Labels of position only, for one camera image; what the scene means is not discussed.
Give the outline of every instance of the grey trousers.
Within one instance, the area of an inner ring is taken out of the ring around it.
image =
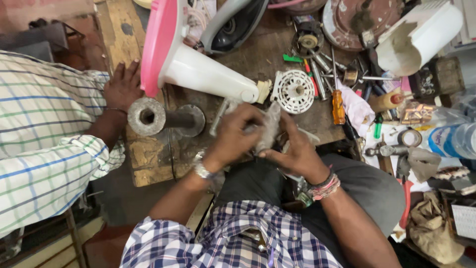
[[[382,233],[389,236],[405,209],[405,197],[398,181],[380,169],[339,155],[326,155],[322,161],[327,166],[332,164],[341,187],[367,212]],[[281,207],[284,180],[273,166],[256,162],[241,163],[228,173],[215,207],[241,200],[259,200]],[[342,266],[350,266],[320,202],[301,211],[301,222]]]

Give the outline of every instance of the plastic bottle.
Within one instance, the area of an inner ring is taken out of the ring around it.
[[[443,157],[476,159],[476,123],[420,131],[422,147]]]
[[[374,112],[379,113],[383,111],[388,111],[393,108],[397,108],[400,103],[403,102],[403,95],[400,93],[390,92],[384,94],[380,97],[373,98],[368,100],[368,104],[374,110]]]

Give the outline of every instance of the blue plaid shirt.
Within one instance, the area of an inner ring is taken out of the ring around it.
[[[242,234],[249,229],[261,231],[265,252]],[[236,201],[213,211],[200,238],[176,222],[145,218],[132,231],[120,267],[342,266],[298,214],[262,201]]]

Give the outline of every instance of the pink plastic part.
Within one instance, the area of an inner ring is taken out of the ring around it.
[[[150,6],[140,71],[140,89],[147,97],[153,98],[159,92],[159,73],[172,46],[176,25],[177,0],[154,0]]]

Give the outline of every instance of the bottle label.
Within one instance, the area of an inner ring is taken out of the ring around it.
[[[431,150],[444,157],[464,158],[455,151],[451,143],[453,134],[459,126],[452,125],[435,128],[428,137],[428,145],[430,145]]]

